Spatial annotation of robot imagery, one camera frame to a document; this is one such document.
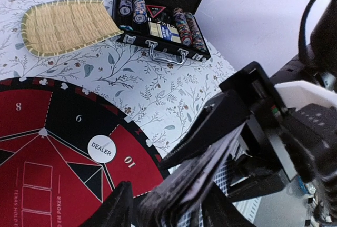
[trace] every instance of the white wall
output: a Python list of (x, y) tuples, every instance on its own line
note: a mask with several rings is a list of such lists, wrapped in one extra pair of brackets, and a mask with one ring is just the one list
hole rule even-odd
[[(269, 74), (297, 54), (299, 23), (309, 0), (203, 0), (196, 18), (204, 36), (236, 68), (260, 62)], [(329, 0), (308, 21), (312, 31)]]

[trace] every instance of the number 10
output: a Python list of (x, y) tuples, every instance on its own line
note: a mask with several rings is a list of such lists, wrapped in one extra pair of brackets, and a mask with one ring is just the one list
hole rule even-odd
[(135, 162), (132, 161), (131, 157), (126, 157), (125, 160), (124, 160), (124, 162), (126, 164), (130, 164), (131, 163), (130, 165), (128, 165), (128, 168), (131, 168), (131, 167), (133, 167), (136, 164)]

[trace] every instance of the blue poker chip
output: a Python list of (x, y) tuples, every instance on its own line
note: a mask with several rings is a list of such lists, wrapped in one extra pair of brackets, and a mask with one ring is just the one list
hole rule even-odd
[(120, 25), (120, 29), (123, 31), (133, 31), (133, 28), (128, 25)]

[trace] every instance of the case latch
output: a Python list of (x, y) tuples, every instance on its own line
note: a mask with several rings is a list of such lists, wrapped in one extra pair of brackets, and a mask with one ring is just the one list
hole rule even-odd
[(123, 42), (124, 43), (129, 43), (129, 44), (133, 44), (136, 41), (136, 36), (129, 36), (129, 35), (125, 35)]
[(172, 63), (172, 64), (176, 64), (176, 65), (183, 65), (186, 61), (186, 57), (188, 55), (188, 51), (184, 50), (184, 49), (179, 49), (178, 51), (180, 52), (181, 55), (181, 60), (180, 61), (176, 61), (176, 60), (171, 60), (170, 58), (167, 57), (156, 57), (154, 55), (154, 49), (158, 46), (158, 42), (152, 41), (152, 40), (146, 40), (145, 43), (149, 46), (150, 51), (149, 51), (149, 55), (150, 58), (158, 61), (158, 62), (166, 62), (166, 63)]
[(198, 53), (195, 53), (195, 55), (192, 57), (193, 60), (201, 61), (203, 59), (203, 55), (200, 55)]

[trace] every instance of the case handle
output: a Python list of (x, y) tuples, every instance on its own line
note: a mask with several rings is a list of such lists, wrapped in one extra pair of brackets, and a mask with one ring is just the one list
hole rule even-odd
[(186, 57), (188, 55), (188, 51), (184, 50), (184, 49), (179, 49), (178, 51), (180, 52), (180, 56), (181, 56), (181, 61), (176, 61), (176, 60), (171, 60), (169, 58), (166, 57), (156, 57), (154, 55), (154, 49), (158, 46), (158, 43), (152, 40), (146, 40), (145, 43), (149, 46), (150, 51), (149, 51), (149, 55), (150, 58), (154, 61), (158, 61), (158, 62), (168, 62), (168, 63), (172, 63), (175, 65), (183, 65), (186, 61)]

